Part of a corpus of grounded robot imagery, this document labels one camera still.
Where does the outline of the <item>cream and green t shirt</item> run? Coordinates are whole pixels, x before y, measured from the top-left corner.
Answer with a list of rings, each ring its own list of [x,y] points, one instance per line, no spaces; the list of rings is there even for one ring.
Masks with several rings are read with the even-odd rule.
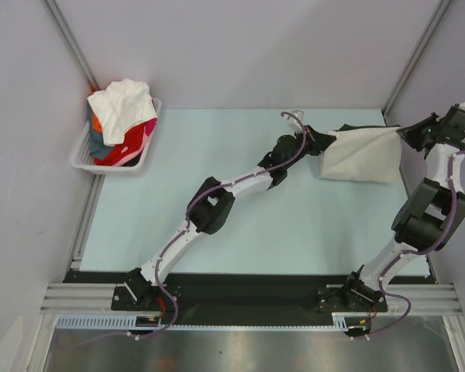
[[[327,134],[336,140],[319,156],[320,178],[383,184],[398,179],[402,145],[396,127],[344,125]]]

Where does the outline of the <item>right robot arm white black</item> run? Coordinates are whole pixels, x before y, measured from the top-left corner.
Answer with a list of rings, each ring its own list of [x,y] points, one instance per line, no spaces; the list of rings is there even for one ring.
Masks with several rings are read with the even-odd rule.
[[[391,279],[416,257],[441,250],[465,218],[465,192],[460,183],[465,158],[465,103],[440,117],[398,130],[398,135],[424,154],[427,175],[394,218],[394,236],[369,263],[353,272],[342,291],[351,311],[380,301]]]

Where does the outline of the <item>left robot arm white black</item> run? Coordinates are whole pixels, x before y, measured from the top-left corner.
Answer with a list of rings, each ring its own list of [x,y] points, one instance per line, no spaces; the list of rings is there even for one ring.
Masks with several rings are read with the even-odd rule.
[[[138,309],[156,300],[154,287],[161,287],[171,269],[202,237],[217,233],[226,223],[236,199],[278,186],[288,169],[306,155],[319,156],[336,141],[311,126],[298,126],[293,135],[279,137],[274,148],[249,173],[228,181],[205,179],[188,203],[184,221],[151,260],[131,270],[123,282],[129,301]]]

